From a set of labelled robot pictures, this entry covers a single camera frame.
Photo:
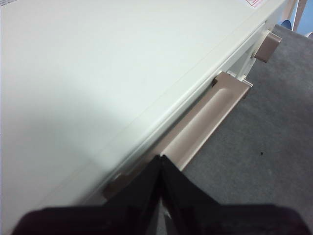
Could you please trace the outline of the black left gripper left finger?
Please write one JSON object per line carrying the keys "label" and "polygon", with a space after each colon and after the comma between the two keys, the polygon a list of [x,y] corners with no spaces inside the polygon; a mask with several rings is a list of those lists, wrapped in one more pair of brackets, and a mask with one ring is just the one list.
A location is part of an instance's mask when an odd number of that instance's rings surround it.
{"label": "black left gripper left finger", "polygon": [[160,198],[161,157],[100,206],[50,207],[25,214],[15,235],[143,235]]}

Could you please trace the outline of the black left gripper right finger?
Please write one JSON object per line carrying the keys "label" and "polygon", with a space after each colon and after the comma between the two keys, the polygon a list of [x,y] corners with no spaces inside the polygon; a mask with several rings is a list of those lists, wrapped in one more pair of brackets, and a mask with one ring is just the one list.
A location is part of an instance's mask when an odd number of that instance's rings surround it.
{"label": "black left gripper right finger", "polygon": [[160,157],[163,202],[180,235],[310,235],[300,214],[273,204],[220,204]]}

